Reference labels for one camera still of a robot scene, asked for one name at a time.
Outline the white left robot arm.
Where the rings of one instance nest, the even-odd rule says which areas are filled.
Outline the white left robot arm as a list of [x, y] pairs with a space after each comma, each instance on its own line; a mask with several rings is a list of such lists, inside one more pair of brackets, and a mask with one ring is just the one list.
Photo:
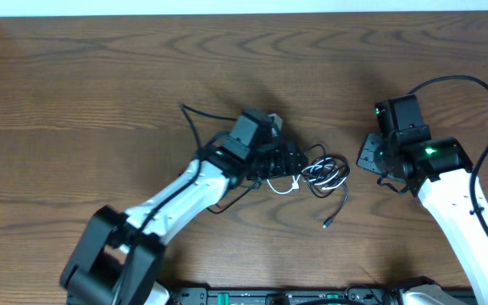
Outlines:
[[92, 215], [60, 275], [69, 304], [168, 303], [158, 272], [167, 245], [186, 225], [243, 181], [259, 186], [308, 164], [284, 139], [278, 115], [246, 109], [233, 123], [198, 142], [186, 170], [155, 196], [124, 212], [104, 206]]

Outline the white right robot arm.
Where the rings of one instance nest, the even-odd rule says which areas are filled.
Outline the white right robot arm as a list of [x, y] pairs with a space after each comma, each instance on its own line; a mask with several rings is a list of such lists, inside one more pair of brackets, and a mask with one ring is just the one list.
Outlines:
[[441, 227], [479, 304], [488, 304], [488, 202], [476, 165], [453, 137], [433, 139], [415, 95], [375, 104], [380, 133], [367, 136], [357, 165], [380, 186], [404, 185]]

